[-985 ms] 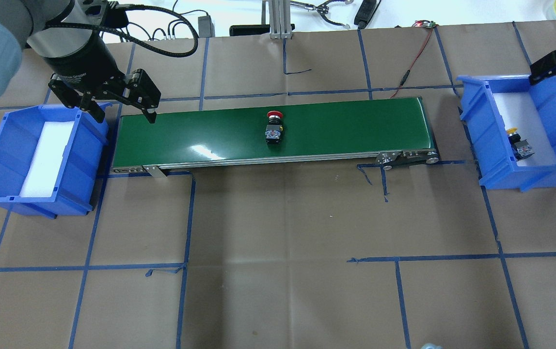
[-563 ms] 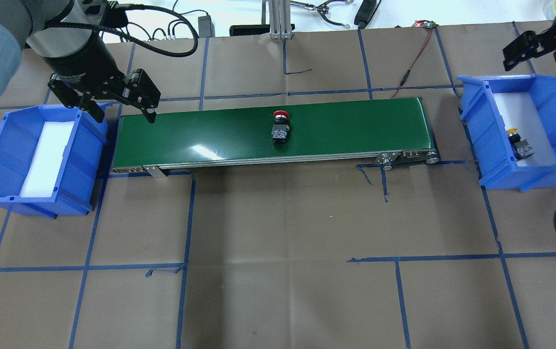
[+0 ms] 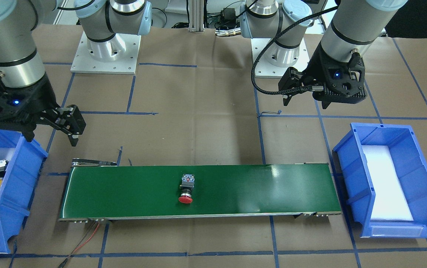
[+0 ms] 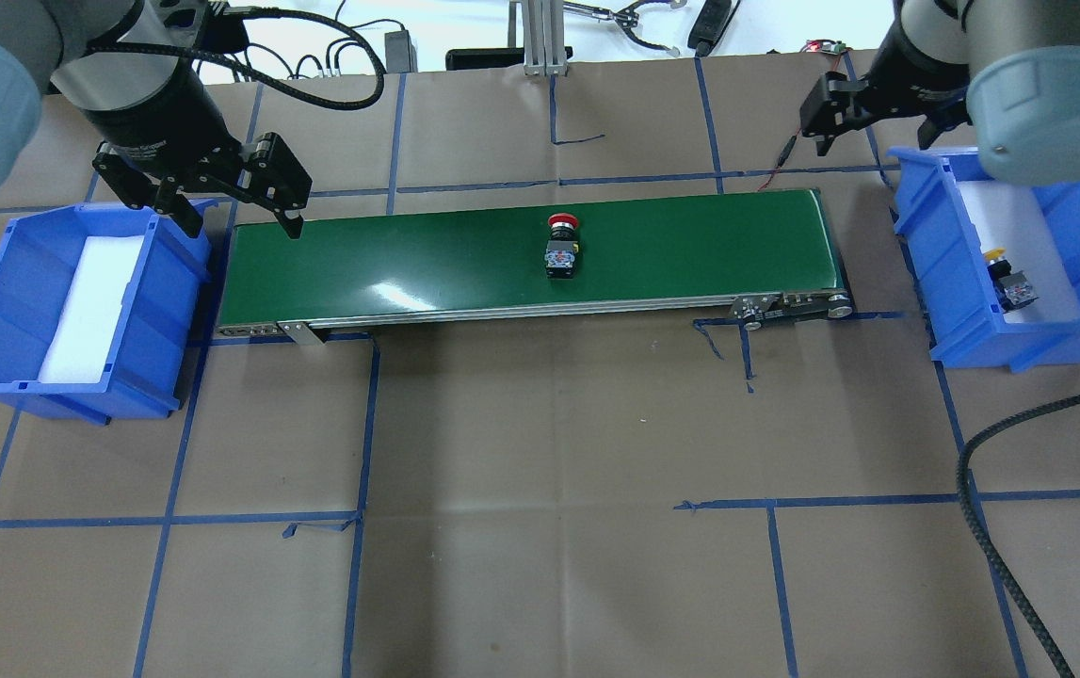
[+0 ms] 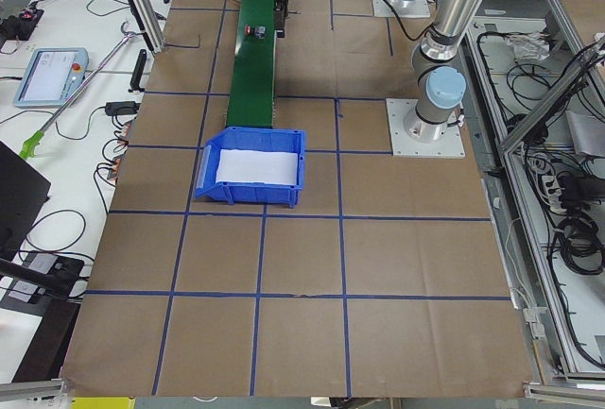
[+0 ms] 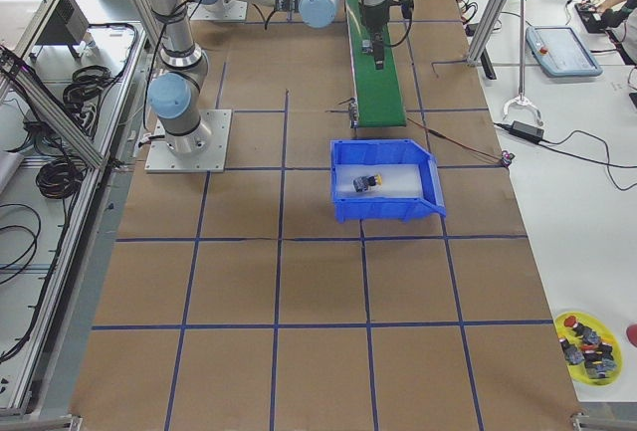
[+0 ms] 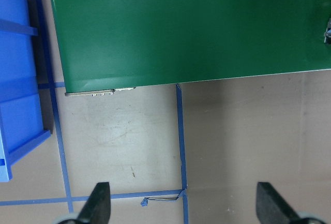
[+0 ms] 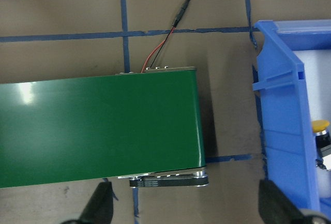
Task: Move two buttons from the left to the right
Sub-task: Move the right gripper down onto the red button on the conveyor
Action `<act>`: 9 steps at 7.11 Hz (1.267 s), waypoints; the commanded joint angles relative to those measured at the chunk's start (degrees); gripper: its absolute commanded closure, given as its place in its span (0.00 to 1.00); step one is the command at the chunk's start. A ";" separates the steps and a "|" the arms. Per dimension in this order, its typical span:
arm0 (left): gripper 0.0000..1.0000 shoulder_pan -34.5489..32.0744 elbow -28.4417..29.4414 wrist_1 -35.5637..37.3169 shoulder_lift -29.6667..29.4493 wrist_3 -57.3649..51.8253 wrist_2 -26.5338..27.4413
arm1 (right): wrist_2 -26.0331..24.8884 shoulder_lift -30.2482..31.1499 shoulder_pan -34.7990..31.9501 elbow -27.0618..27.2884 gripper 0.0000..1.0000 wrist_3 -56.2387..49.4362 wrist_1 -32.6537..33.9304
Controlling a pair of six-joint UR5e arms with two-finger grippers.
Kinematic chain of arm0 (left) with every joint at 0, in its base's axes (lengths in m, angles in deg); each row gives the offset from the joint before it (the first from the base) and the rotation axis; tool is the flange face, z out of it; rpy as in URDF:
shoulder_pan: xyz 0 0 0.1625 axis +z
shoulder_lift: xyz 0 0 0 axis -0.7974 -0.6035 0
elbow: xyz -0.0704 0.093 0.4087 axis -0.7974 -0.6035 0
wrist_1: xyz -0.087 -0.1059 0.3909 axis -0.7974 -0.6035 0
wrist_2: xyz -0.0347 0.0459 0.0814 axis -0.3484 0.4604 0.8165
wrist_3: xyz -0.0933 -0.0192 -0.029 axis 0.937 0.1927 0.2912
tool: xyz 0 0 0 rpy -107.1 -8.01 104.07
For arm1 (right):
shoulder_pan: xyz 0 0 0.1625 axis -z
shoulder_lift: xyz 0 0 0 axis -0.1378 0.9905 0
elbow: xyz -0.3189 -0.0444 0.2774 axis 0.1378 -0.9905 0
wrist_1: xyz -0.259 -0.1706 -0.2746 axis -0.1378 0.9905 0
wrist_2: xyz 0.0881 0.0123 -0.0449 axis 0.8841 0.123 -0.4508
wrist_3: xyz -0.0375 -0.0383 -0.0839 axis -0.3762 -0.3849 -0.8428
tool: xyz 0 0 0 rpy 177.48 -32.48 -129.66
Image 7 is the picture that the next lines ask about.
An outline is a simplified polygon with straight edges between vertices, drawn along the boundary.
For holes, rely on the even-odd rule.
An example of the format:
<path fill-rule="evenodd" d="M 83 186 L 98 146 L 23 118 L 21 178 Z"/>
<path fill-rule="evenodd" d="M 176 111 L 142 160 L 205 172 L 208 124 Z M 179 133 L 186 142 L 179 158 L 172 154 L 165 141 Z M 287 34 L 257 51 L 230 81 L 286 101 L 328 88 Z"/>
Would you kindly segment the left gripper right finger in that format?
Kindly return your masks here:
<path fill-rule="evenodd" d="M 298 213 L 269 182 L 258 182 L 255 211 L 260 223 L 295 223 Z"/>

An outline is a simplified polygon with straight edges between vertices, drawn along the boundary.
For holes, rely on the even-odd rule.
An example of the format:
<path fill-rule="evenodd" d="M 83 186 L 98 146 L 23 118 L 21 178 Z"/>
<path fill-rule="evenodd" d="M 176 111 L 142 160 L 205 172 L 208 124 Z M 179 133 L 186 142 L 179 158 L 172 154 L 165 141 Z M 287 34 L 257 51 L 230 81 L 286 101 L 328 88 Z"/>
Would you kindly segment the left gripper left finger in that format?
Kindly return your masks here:
<path fill-rule="evenodd" d="M 79 212 L 77 223 L 109 223 L 111 198 L 109 182 L 97 183 Z"/>

